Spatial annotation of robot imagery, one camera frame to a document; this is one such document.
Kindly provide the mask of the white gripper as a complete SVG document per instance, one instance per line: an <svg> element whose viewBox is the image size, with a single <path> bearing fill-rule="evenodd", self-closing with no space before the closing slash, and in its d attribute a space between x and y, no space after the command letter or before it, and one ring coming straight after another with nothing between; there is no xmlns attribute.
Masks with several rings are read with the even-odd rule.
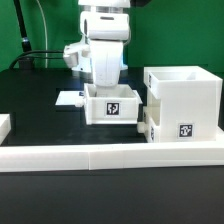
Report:
<svg viewBox="0 0 224 224"><path fill-rule="evenodd" d="M129 15L82 11L80 31L86 39L64 48L68 67L79 65L79 54L90 58L93 83L99 87L118 84L124 41L129 39Z"/></svg>

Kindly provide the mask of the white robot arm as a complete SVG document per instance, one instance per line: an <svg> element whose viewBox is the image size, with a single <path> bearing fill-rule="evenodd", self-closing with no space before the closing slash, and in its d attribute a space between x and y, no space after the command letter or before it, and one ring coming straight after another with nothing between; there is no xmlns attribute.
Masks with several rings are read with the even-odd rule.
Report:
<svg viewBox="0 0 224 224"><path fill-rule="evenodd" d="M80 42L66 45L63 58L69 68L90 72L98 87L118 84L123 48L131 39L130 7L144 7L152 0L78 0L82 8Z"/></svg>

